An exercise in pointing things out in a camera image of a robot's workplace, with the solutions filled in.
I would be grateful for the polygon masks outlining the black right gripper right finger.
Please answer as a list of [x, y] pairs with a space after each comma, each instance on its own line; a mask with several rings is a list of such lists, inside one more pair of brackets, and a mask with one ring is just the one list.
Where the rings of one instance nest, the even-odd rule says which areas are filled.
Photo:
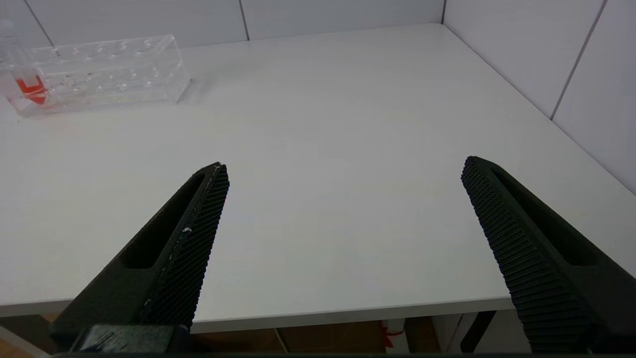
[[634, 352], [636, 281], [502, 167], [461, 181], [533, 352]]

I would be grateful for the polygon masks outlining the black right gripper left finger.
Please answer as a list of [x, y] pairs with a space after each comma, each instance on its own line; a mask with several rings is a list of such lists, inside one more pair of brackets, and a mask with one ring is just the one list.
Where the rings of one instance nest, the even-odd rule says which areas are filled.
[[229, 188], [226, 165], [195, 172], [51, 324], [59, 354], [188, 351]]

